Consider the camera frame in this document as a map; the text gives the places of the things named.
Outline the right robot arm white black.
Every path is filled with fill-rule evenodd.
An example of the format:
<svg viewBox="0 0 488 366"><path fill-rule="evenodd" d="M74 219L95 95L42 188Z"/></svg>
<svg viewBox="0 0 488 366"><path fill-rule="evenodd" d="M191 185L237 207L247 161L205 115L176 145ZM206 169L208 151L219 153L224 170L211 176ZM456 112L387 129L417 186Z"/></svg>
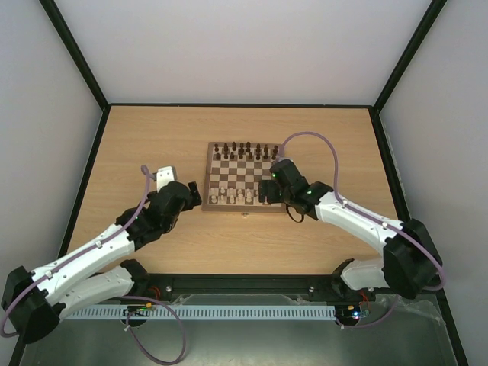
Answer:
<svg viewBox="0 0 488 366"><path fill-rule="evenodd" d="M441 274L441 259L422 222L389 219L347 200L329 185L309 183L289 159L276 162L270 172L271 177L258 184L261 202L281 203L301 217L337 226L379 253L372 260L346 260L335 270L332 289L338 297L389 288L413 300L423 290L435 289L431 283Z"/></svg>

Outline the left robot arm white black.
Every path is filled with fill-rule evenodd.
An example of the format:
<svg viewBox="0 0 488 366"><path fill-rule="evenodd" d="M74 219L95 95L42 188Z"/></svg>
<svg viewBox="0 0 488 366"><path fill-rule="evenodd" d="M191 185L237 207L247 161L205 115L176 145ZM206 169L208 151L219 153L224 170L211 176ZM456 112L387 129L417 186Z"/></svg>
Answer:
<svg viewBox="0 0 488 366"><path fill-rule="evenodd" d="M169 181L146 191L105 231L54 262L28 271L20 266L5 283L1 306L24 344L50 334L74 312L113 297L139 296L149 275L127 255L169 233L180 213L201 205L197 184Z"/></svg>

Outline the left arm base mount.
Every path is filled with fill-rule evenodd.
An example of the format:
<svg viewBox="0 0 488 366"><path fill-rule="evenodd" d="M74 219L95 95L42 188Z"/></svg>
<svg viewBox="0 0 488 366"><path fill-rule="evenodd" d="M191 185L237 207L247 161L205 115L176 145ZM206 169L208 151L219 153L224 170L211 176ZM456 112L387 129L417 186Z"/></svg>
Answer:
<svg viewBox="0 0 488 366"><path fill-rule="evenodd" d="M171 275L145 274L136 278L128 295L170 301L172 298L172 288L173 277Z"/></svg>

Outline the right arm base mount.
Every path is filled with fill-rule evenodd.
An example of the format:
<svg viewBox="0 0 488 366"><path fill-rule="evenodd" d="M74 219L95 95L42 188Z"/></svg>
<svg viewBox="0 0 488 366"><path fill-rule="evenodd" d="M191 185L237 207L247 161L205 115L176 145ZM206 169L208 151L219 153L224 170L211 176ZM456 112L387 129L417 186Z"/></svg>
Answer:
<svg viewBox="0 0 488 366"><path fill-rule="evenodd" d="M359 303L363 300L376 300L374 292L367 289L352 290L340 277L330 274L308 277L307 290L313 301Z"/></svg>

